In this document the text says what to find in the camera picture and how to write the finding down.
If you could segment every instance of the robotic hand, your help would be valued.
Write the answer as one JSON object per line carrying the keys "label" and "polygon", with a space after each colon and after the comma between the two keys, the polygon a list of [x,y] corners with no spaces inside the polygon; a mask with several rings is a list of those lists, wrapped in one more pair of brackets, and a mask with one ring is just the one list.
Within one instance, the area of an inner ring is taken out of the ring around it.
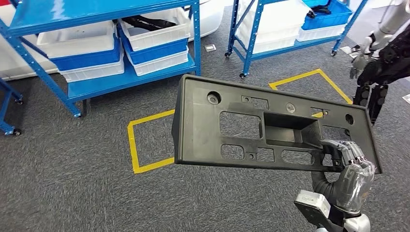
{"label": "robotic hand", "polygon": [[345,169],[329,183],[321,172],[312,172],[314,192],[301,190],[294,202],[316,232],[370,232],[370,221],[360,213],[375,165],[364,158],[355,142],[322,140],[325,153],[341,158]]}

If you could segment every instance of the storage crate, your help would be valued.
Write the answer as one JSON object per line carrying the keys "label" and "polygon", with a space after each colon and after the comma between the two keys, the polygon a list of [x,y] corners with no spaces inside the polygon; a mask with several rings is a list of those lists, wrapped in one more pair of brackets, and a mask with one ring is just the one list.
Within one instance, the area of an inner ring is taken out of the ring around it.
{"label": "storage crate", "polygon": [[[239,31],[236,36],[244,43],[245,48],[247,49],[249,44],[249,35],[244,35],[243,33],[241,33],[241,31]],[[253,47],[253,54],[293,46],[297,36],[298,33],[289,35],[286,38],[261,43],[256,40],[255,46]]]}
{"label": "storage crate", "polygon": [[190,37],[190,19],[182,8],[152,12],[142,14],[142,16],[150,19],[163,19],[178,25],[147,32],[147,30],[134,28],[132,25],[119,20],[133,51],[139,51]]}
{"label": "storage crate", "polygon": [[37,46],[48,58],[68,57],[114,49],[112,21],[42,32]]}
{"label": "storage crate", "polygon": [[[323,3],[323,0],[312,0],[308,2],[308,5],[317,6],[325,5],[326,3],[327,1]],[[329,10],[332,12],[331,14],[316,14],[315,18],[306,16],[305,24],[302,26],[302,29],[310,30],[346,24],[352,14],[352,11],[347,5],[338,0],[331,0]]]}
{"label": "storage crate", "polygon": [[125,51],[127,52],[127,54],[130,55],[130,62],[132,64],[141,64],[154,59],[186,51],[188,45],[188,38],[186,38],[134,52],[132,50],[130,42],[128,41],[127,37],[124,35],[124,32],[121,29],[119,29],[119,34],[121,40],[123,41]]}
{"label": "storage crate", "polygon": [[124,73],[124,49],[120,47],[119,60],[111,64],[102,64],[80,69],[60,71],[67,82],[83,81],[104,76],[111,76]]}
{"label": "storage crate", "polygon": [[[283,38],[292,37],[299,33],[300,27],[302,25],[303,25],[303,22],[296,24],[296,25],[291,25],[287,29],[279,29],[279,30],[274,30],[271,32],[258,32],[256,34],[256,43],[277,41]],[[238,35],[239,33],[246,35],[246,37],[250,37],[250,34],[252,33],[252,26],[247,27],[246,24],[239,25],[238,30],[236,31],[236,35]]]}
{"label": "storage crate", "polygon": [[346,24],[325,27],[325,28],[312,29],[312,30],[300,29],[299,36],[296,39],[297,41],[307,41],[307,40],[317,40],[317,39],[326,38],[326,37],[338,36],[344,31],[345,26]]}
{"label": "storage crate", "polygon": [[[238,21],[249,4],[250,0],[239,1]],[[241,25],[245,24],[248,28],[253,27],[256,5],[257,1],[255,1],[255,3],[251,6]],[[287,0],[266,4],[264,6],[264,10],[262,11],[258,33],[278,31],[291,28],[295,25],[302,25],[305,22],[305,17],[309,10],[310,8],[301,0]]]}
{"label": "storage crate", "polygon": [[120,42],[117,36],[114,36],[114,49],[94,52],[83,55],[75,55],[69,57],[60,57],[50,59],[59,71],[66,71],[71,69],[79,69],[89,66],[96,66],[101,64],[109,64],[119,61]]}
{"label": "storage crate", "polygon": [[[131,60],[129,53],[127,53],[128,60]],[[137,76],[142,76],[148,73],[156,72],[162,69],[170,68],[172,66],[188,62],[188,46],[186,51],[179,52],[170,56],[151,60],[141,64],[133,64]]]}

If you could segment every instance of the gray carpet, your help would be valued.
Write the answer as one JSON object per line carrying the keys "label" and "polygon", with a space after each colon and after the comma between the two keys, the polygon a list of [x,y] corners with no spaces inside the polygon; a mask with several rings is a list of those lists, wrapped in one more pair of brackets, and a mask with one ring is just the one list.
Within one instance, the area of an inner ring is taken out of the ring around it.
{"label": "gray carpet", "polygon": [[[230,12],[218,31],[202,39],[203,76],[268,87],[268,83],[317,68],[347,95],[350,57],[330,57],[333,43],[252,63],[225,59]],[[66,86],[59,75],[53,76]],[[0,136],[0,231],[221,231],[310,232],[293,205],[311,189],[309,173],[171,164],[142,174],[132,171],[127,125],[174,108],[179,77],[91,99],[88,115],[72,117],[37,78],[11,82],[25,104],[11,104],[7,120],[24,130]],[[344,100],[319,76],[278,87],[325,99]],[[389,88],[374,134],[384,174],[376,177],[363,207],[372,231],[410,231],[410,90]],[[134,127],[140,163],[173,154],[172,116]]]}

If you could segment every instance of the blue metal shelf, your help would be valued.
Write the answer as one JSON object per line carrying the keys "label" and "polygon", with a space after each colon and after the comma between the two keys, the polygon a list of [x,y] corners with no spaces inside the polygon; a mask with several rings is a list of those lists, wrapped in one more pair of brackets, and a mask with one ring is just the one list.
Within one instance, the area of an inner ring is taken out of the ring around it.
{"label": "blue metal shelf", "polygon": [[[16,6],[15,16],[9,27],[0,20],[0,34],[75,117],[81,116],[80,110],[74,104],[75,101],[187,72],[201,75],[199,0],[24,0],[18,4],[16,1],[12,3]],[[124,74],[69,83],[68,95],[22,45],[23,42],[46,57],[40,49],[22,36],[184,6],[190,6],[189,16],[192,17],[194,25],[195,62],[190,57],[186,64],[138,77],[125,59]]]}
{"label": "blue metal shelf", "polygon": [[4,118],[6,116],[7,108],[10,102],[10,99],[13,97],[15,98],[16,102],[23,102],[23,95],[21,95],[19,92],[17,92],[14,88],[12,88],[10,85],[8,85],[5,81],[3,81],[0,78],[0,90],[3,90],[4,92],[4,98],[3,102],[1,104],[1,109],[0,109],[0,130],[4,132],[5,135],[8,134],[13,134],[15,128],[14,126],[11,126],[7,124],[4,121]]}
{"label": "blue metal shelf", "polygon": [[[323,39],[318,39],[318,40],[303,41],[303,42],[295,41],[294,46],[291,46],[291,47],[285,47],[285,48],[276,49],[276,50],[273,50],[273,51],[267,51],[267,52],[263,52],[263,53],[253,54],[253,48],[255,46],[255,41],[256,41],[256,34],[257,34],[257,31],[258,31],[259,22],[261,20],[262,12],[264,10],[264,5],[269,4],[269,3],[280,2],[280,1],[283,1],[283,0],[251,0],[249,5],[247,6],[246,10],[244,11],[243,15],[238,20],[239,0],[234,0],[234,5],[233,5],[233,9],[232,9],[232,19],[231,19],[231,29],[230,29],[230,34],[229,34],[228,49],[227,49],[227,52],[226,52],[225,56],[226,57],[230,56],[233,51],[236,54],[238,54],[239,58],[242,60],[242,62],[244,62],[243,72],[240,74],[241,77],[245,77],[246,75],[249,74],[249,66],[250,66],[250,64],[253,60],[267,58],[267,57],[270,57],[270,56],[279,55],[279,54],[283,54],[283,53],[286,53],[286,52],[295,51],[295,50],[298,50],[298,49],[302,49],[302,48],[306,48],[306,47],[310,47],[310,46],[315,46],[315,45],[319,45],[319,44],[323,44],[323,43],[327,43],[327,42],[331,42],[331,41],[336,41],[336,44],[335,44],[335,46],[333,47],[333,50],[332,50],[332,55],[335,55],[336,51],[338,50],[338,48],[339,48],[340,44],[342,43],[343,39],[346,37],[346,35],[349,32],[350,28],[352,27],[353,23],[355,22],[355,20],[359,16],[360,12],[363,10],[365,4],[367,3],[367,0],[362,0],[362,2],[360,3],[359,7],[356,10],[356,12],[354,13],[353,17],[347,23],[347,25],[345,27],[345,30],[339,36],[328,37],[328,38],[323,38]],[[256,11],[255,11],[256,13],[255,13],[255,17],[254,17],[254,21],[253,21],[253,25],[252,25],[252,32],[251,32],[250,38],[249,38],[249,44],[248,44],[247,49],[246,49],[246,46],[243,44],[243,42],[240,41],[240,39],[238,39],[235,36],[235,32],[238,29],[239,25],[244,20],[246,14],[249,12],[249,10],[250,10],[251,6],[254,4],[254,2],[256,2],[256,6],[257,6]],[[242,55],[241,52],[235,47],[235,45],[234,45],[235,41],[237,41],[239,43],[239,45],[244,49],[245,55]]]}
{"label": "blue metal shelf", "polygon": [[80,101],[96,97],[105,93],[110,93],[124,88],[129,88],[152,81],[158,81],[169,76],[176,76],[194,71],[197,67],[188,54],[189,61],[175,65],[171,68],[163,69],[146,75],[137,76],[135,69],[124,56],[125,72],[118,75],[106,76],[101,78],[75,81],[68,83],[68,98],[70,101]]}
{"label": "blue metal shelf", "polygon": [[9,28],[14,36],[192,5],[193,0],[24,0]]}

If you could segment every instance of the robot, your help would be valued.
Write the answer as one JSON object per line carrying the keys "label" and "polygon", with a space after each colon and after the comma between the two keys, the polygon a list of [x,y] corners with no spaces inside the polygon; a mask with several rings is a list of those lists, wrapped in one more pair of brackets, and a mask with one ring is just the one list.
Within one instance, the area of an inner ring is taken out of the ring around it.
{"label": "robot", "polygon": [[351,79],[358,77],[353,104],[368,107],[373,125],[383,106],[388,85],[410,76],[410,26],[390,41],[409,19],[410,0],[402,0],[362,45],[353,48],[353,51],[359,50],[350,72]]}
{"label": "robot", "polygon": [[301,190],[294,204],[316,232],[370,232],[360,209],[373,183],[375,166],[355,142],[322,140],[325,152],[339,153],[345,169],[329,183],[323,172],[312,172],[314,192]]}

